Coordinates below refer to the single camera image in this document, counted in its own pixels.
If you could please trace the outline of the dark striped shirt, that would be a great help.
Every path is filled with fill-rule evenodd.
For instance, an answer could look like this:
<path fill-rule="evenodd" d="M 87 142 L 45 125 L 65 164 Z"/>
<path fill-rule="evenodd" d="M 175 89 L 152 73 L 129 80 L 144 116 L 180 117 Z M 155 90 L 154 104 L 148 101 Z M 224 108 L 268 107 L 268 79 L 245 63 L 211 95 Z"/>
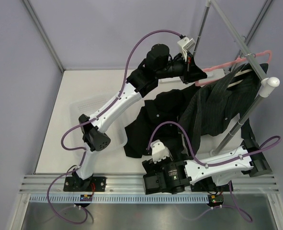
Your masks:
<path fill-rule="evenodd" d="M 261 83 L 253 69 L 240 84 L 227 88 L 237 70 L 201 87 L 181 115 L 179 124 L 189 136 L 185 144 L 191 144 L 194 153 L 199 150 L 201 136 L 222 134 L 230 121 L 243 116 L 254 102 Z"/>

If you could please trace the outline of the pink hanger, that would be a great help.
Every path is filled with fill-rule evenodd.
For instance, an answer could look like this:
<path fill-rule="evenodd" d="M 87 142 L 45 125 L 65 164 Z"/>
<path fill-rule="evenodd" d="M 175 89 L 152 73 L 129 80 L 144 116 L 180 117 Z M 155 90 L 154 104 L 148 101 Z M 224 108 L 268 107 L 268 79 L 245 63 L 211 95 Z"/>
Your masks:
<path fill-rule="evenodd" d="M 265 56 L 265 55 L 268 55 L 268 59 L 267 59 L 266 63 L 270 63 L 271 60 L 272 60 L 272 51 L 271 50 L 265 50 L 265 51 L 260 52 L 260 53 L 248 54 L 248 55 L 245 55 L 245 56 L 242 56 L 242 57 L 238 57 L 237 59 L 235 59 L 233 61 L 226 62 L 226 63 L 221 64 L 221 65 L 213 66 L 213 67 L 210 67 L 210 68 L 205 68 L 205 69 L 203 69 L 203 72 L 213 72 L 216 69 L 223 69 L 223 68 L 226 68 L 226 67 L 231 67 L 231 66 L 233 66 L 237 63 L 247 61 L 247 57 L 249 57 L 249 56 L 262 57 L 262 56 Z M 218 78 L 208 76 L 205 80 L 196 81 L 195 85 L 198 86 L 198 87 L 201 87 L 201 86 L 204 86 L 204 85 L 209 84 L 211 82 L 214 82 L 216 80 L 218 80 Z"/>

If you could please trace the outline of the black shirt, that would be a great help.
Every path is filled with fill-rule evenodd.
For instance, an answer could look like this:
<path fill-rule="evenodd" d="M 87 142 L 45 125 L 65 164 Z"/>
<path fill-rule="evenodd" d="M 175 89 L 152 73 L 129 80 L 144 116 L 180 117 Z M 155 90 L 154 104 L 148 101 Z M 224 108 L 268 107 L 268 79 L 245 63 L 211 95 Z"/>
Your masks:
<path fill-rule="evenodd" d="M 200 87 L 194 84 L 182 90 L 173 89 L 159 93 L 153 100 L 145 100 L 136 119 L 125 127 L 127 143 L 125 155 L 141 158 L 149 155 L 147 147 L 155 128 L 166 121 L 179 122 L 190 100 Z"/>

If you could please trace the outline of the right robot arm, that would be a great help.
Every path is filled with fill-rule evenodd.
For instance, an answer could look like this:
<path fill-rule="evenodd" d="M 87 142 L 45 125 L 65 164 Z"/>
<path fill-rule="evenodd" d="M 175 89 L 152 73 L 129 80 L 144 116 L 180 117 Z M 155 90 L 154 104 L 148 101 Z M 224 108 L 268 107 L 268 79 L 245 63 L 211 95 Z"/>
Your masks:
<path fill-rule="evenodd" d="M 202 190 L 216 190 L 242 174 L 257 177 L 272 173 L 264 155 L 249 155 L 244 146 L 230 152 L 203 159 L 173 159 L 170 150 L 160 140 L 150 144 L 152 158 L 143 161 L 145 194 L 177 194 L 190 185 Z"/>

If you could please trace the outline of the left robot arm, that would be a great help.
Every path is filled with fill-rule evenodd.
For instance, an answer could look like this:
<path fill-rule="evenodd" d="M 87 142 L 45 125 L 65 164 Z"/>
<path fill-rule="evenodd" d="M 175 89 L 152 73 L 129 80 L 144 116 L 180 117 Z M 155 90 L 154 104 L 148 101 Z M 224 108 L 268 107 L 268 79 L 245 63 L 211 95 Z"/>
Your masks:
<path fill-rule="evenodd" d="M 84 156 L 81 166 L 76 169 L 64 190 L 70 192 L 94 189 L 93 173 L 98 154 L 111 143 L 106 131 L 127 108 L 141 100 L 158 86 L 160 79 L 179 77 L 184 84 L 207 77 L 195 63 L 190 45 L 181 45 L 181 51 L 175 57 L 164 44 L 152 46 L 146 57 L 124 78 L 120 91 L 97 112 L 79 117 L 78 128 L 82 131 Z"/>

